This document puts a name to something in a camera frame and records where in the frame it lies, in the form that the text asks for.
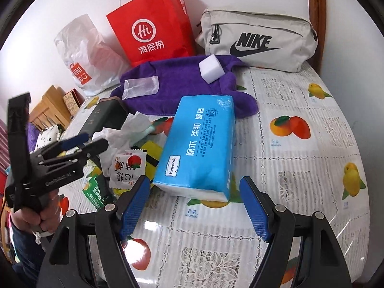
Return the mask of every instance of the red paper bag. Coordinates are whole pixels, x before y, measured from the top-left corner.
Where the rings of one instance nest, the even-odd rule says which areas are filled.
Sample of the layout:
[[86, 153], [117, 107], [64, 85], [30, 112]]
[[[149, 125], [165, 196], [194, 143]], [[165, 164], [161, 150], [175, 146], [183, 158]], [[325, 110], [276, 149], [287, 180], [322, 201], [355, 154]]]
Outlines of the red paper bag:
[[195, 55], [184, 0], [132, 0], [107, 19], [133, 67]]

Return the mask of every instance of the blue gripper pad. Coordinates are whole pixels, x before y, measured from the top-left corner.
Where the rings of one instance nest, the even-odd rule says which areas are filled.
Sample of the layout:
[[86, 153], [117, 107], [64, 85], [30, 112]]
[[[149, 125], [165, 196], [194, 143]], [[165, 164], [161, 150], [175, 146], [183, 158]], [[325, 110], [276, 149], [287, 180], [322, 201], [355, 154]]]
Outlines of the blue gripper pad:
[[133, 233], [136, 224], [138, 223], [141, 212], [143, 211], [145, 203], [149, 197], [149, 192], [150, 181], [146, 177], [122, 215], [122, 227], [119, 232], [121, 241], [126, 240], [126, 238]]
[[271, 233], [268, 228], [268, 216], [245, 178], [240, 180], [240, 196], [256, 234], [265, 242], [269, 242]]
[[84, 144], [89, 141], [89, 136], [87, 133], [81, 133], [79, 135], [76, 135], [68, 140], [63, 140], [61, 142], [61, 149], [62, 150], [70, 150], [79, 144]]

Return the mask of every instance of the white tissue paper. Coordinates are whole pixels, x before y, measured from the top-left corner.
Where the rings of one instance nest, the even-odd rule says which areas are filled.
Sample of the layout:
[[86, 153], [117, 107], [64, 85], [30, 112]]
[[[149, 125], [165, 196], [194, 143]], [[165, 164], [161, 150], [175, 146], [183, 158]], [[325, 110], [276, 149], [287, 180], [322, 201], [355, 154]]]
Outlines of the white tissue paper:
[[208, 84], [225, 75], [223, 67], [221, 67], [217, 57], [213, 54], [199, 62], [198, 66], [200, 68], [201, 77]]
[[154, 127], [148, 116], [136, 112], [128, 114], [120, 130], [103, 128], [102, 131], [93, 134], [92, 141], [105, 138], [108, 141], [108, 149], [99, 155], [102, 174], [110, 177], [110, 166], [116, 155], [131, 150], [131, 147], [154, 131]]
[[149, 78], [127, 79], [124, 82], [124, 92], [122, 99], [130, 99], [136, 96], [152, 95], [159, 91], [159, 78], [152, 76]]

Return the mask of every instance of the nike swoosh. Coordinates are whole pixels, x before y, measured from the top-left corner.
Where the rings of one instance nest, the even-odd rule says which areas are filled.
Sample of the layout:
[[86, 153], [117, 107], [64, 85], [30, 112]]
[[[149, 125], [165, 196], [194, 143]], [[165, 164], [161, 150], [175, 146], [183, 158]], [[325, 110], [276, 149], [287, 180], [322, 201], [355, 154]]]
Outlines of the nike swoosh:
[[229, 53], [233, 56], [236, 56], [236, 57], [243, 57], [243, 56], [248, 56], [248, 55], [252, 55], [252, 54], [256, 54], [256, 53], [281, 49], [281, 48], [270, 48], [270, 49], [265, 48], [265, 49], [254, 49], [254, 50], [240, 51], [236, 48], [235, 44], [236, 44], [236, 42], [232, 44], [231, 49], [229, 50]]

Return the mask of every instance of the blue tissue pack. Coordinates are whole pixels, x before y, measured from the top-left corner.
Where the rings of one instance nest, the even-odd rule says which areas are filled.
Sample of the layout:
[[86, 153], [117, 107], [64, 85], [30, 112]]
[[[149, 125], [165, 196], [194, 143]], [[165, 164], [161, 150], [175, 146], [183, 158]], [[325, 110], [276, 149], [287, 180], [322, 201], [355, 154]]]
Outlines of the blue tissue pack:
[[184, 96], [153, 184], [173, 196], [227, 202], [234, 127], [232, 96]]

